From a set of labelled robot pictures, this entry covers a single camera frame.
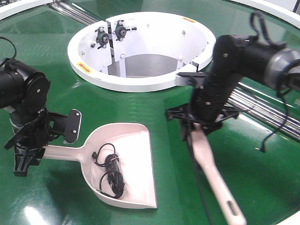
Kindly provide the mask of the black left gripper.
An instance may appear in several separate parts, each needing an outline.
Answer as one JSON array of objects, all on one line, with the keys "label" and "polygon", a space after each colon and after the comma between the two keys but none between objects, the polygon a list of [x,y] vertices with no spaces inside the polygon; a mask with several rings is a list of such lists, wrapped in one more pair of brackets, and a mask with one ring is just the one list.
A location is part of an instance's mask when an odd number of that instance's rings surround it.
[{"label": "black left gripper", "polygon": [[4,146],[8,150],[15,145],[15,176],[27,176],[29,166],[40,164],[45,153],[42,147],[64,135],[67,119],[66,115],[43,109],[17,130]]}]

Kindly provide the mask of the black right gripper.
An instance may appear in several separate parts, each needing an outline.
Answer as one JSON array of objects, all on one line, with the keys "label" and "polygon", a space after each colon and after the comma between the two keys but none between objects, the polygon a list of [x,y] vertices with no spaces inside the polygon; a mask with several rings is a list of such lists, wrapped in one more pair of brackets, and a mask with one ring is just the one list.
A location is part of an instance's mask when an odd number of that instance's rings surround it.
[{"label": "black right gripper", "polygon": [[208,122],[188,114],[188,110],[189,104],[183,104],[175,108],[167,109],[166,111],[166,117],[168,120],[179,120],[181,128],[180,136],[183,141],[186,141],[190,132],[195,130],[194,123],[200,124],[204,134],[208,135],[211,132],[219,130],[223,125],[223,121],[229,118],[236,119],[240,112],[238,109],[232,106],[224,106],[217,118],[213,122]]}]

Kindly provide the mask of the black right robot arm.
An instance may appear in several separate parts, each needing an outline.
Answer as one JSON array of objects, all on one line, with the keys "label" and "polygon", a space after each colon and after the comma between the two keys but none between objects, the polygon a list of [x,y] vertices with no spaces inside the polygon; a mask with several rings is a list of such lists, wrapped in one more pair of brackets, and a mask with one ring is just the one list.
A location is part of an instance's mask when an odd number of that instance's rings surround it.
[{"label": "black right robot arm", "polygon": [[184,126],[198,123],[205,134],[236,118],[238,111],[226,102],[243,77],[276,91],[283,97],[300,90],[300,53],[285,42],[260,42],[257,36],[220,36],[213,49],[213,64],[206,73],[179,73],[193,86],[187,104],[166,111],[169,120],[179,119]]}]

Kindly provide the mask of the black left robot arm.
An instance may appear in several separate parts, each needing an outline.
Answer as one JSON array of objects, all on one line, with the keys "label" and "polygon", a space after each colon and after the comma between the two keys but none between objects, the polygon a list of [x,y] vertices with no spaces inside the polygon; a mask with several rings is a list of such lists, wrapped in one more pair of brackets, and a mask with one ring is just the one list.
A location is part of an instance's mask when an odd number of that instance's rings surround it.
[{"label": "black left robot arm", "polygon": [[0,62],[0,106],[14,132],[4,148],[14,148],[15,176],[27,176],[29,166],[39,165],[45,146],[64,135],[67,117],[46,108],[50,84],[44,73],[19,60]]}]

